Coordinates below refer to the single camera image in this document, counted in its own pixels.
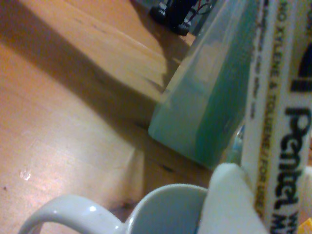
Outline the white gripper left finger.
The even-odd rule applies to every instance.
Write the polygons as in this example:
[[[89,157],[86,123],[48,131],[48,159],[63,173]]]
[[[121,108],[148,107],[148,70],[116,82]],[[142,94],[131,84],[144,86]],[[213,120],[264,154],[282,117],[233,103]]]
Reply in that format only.
[[[216,167],[209,182],[199,234],[266,234],[268,231],[253,208],[253,193],[246,173],[236,164]]]

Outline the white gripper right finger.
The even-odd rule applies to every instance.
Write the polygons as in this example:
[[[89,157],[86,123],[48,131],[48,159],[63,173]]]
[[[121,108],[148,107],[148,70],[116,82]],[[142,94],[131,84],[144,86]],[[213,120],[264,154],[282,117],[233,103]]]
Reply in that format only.
[[[299,219],[312,217],[312,167],[307,166],[304,171],[300,194]]]

